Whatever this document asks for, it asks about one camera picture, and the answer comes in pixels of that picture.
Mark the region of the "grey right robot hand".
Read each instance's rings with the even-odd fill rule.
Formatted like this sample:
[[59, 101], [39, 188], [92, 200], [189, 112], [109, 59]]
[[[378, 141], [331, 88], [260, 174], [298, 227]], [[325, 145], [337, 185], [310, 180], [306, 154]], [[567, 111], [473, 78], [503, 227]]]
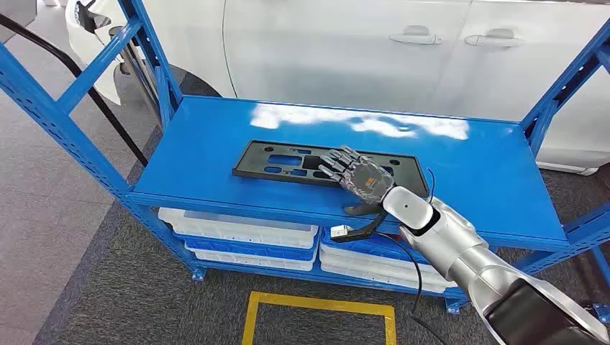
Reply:
[[382, 211], [384, 197], [396, 186], [387, 170], [348, 146], [331, 149], [321, 159], [323, 163], [319, 169], [362, 201], [358, 205], [345, 206], [346, 214], [362, 216]]

